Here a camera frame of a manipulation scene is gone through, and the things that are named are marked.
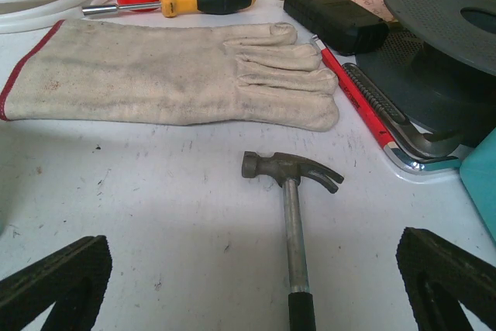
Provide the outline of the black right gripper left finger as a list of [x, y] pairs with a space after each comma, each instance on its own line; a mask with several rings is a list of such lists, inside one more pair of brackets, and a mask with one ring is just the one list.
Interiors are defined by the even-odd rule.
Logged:
[[24, 329], [48, 308], [42, 330], [92, 329], [111, 271], [105, 236], [74, 241], [1, 280], [1, 329]]

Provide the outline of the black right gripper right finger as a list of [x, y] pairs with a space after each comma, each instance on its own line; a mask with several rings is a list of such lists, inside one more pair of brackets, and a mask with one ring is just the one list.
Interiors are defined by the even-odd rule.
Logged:
[[472, 330], [464, 309], [495, 329], [495, 267], [427, 229], [404, 229], [396, 252], [420, 330]]

